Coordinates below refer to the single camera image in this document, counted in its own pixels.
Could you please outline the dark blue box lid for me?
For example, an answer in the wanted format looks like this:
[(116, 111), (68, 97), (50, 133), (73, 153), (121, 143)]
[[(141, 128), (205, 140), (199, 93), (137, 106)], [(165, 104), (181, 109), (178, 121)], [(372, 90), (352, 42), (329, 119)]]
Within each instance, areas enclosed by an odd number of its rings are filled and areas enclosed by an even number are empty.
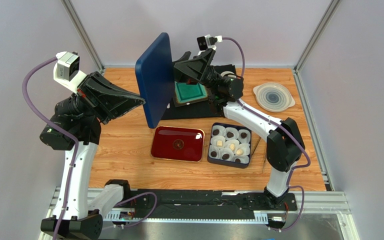
[(140, 96), (147, 126), (155, 129), (161, 121), (175, 91), (171, 43), (162, 32), (143, 52), (135, 64)]

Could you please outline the cream cube chocolate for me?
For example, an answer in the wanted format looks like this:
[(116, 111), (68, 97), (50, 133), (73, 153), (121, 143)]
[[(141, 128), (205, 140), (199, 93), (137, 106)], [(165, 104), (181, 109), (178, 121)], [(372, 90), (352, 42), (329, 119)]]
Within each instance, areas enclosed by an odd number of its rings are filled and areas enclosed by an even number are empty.
[(216, 146), (218, 146), (218, 147), (222, 147), (223, 145), (224, 145), (224, 143), (221, 140), (218, 140), (216, 142)]

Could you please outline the dark blue box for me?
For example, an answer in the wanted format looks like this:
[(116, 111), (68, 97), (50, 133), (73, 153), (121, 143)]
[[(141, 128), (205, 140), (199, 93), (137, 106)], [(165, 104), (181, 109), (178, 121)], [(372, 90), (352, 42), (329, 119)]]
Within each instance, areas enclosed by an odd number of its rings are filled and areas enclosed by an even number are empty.
[[(238, 130), (246, 129), (246, 130), (251, 132), (251, 130), (249, 130), (248, 128), (246, 128), (244, 126), (239, 126), (239, 125), (226, 124), (226, 123), (220, 123), (220, 122), (214, 123), (212, 125), (212, 127), (214, 125), (221, 125), (221, 126), (224, 126), (225, 128), (227, 128), (227, 127), (236, 128)], [(249, 164), (250, 164), (251, 157), (252, 157), (252, 132), (251, 132), (251, 141), (248, 144), (250, 144), (250, 154), (248, 155), (248, 157), (249, 157)], [(212, 163), (212, 164), (217, 164), (217, 165), (222, 165), (222, 166), (227, 166), (227, 167), (233, 167), (233, 168), (239, 168), (239, 169), (245, 169), (245, 168), (247, 168), (249, 166), (249, 164), (238, 164), (238, 163), (234, 163), (232, 161), (223, 161), (221, 159), (212, 159), (212, 158), (209, 157), (209, 153), (207, 154), (207, 161), (209, 163)]]

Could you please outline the white oval chocolate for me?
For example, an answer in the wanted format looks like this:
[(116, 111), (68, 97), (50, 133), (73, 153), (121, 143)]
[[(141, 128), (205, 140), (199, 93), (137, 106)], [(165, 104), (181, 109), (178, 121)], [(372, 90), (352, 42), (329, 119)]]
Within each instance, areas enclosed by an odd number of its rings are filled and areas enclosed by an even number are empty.
[(235, 153), (237, 156), (241, 156), (244, 154), (244, 150), (242, 148), (239, 148), (236, 153)]
[(230, 145), (229, 145), (229, 148), (230, 148), (232, 151), (234, 151), (234, 150), (236, 149), (236, 145), (235, 145), (235, 144), (230, 144)]

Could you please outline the metal serving tongs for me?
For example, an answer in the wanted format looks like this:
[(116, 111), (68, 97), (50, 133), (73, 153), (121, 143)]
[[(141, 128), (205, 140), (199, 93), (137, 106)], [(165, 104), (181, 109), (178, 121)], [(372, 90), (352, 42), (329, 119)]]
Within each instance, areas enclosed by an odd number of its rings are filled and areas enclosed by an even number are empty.
[(259, 138), (252, 151), (249, 167), (255, 175), (262, 174), (266, 164), (266, 142)]

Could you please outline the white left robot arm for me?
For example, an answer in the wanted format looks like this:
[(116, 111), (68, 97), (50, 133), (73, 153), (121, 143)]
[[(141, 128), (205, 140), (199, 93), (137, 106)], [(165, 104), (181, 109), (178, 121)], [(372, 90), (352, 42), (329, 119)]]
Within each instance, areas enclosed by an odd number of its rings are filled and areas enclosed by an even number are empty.
[(130, 189), (125, 180), (111, 180), (93, 200), (87, 199), (101, 126), (145, 100), (112, 84), (99, 72), (55, 72), (53, 78), (70, 90), (71, 96), (56, 104), (40, 139), (52, 149), (64, 151), (65, 166), (54, 213), (42, 220), (40, 228), (53, 239), (96, 240), (103, 230), (104, 216)]

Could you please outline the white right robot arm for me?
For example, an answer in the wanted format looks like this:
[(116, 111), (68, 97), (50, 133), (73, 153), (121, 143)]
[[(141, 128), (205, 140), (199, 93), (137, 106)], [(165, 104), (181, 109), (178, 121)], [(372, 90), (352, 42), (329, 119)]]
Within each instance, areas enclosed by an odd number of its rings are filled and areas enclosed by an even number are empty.
[(216, 51), (208, 48), (191, 57), (191, 52), (172, 63), (176, 82), (201, 84), (209, 92), (210, 109), (218, 116), (236, 121), (266, 142), (266, 159), (271, 165), (263, 202), (270, 208), (281, 206), (290, 190), (292, 172), (301, 156), (307, 157), (305, 144), (295, 120), (269, 116), (241, 98), (244, 79), (233, 72), (219, 73), (211, 64)]

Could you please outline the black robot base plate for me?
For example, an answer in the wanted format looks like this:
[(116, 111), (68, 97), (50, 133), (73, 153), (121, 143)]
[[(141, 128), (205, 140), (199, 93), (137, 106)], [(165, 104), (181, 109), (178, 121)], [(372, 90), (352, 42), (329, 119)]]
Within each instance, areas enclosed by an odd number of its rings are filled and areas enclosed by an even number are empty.
[(258, 211), (274, 211), (281, 215), (299, 210), (294, 194), (289, 193), (277, 204), (271, 204), (262, 192), (216, 190), (138, 189), (129, 194), (137, 199), (115, 207), (108, 218), (135, 220), (253, 220)]

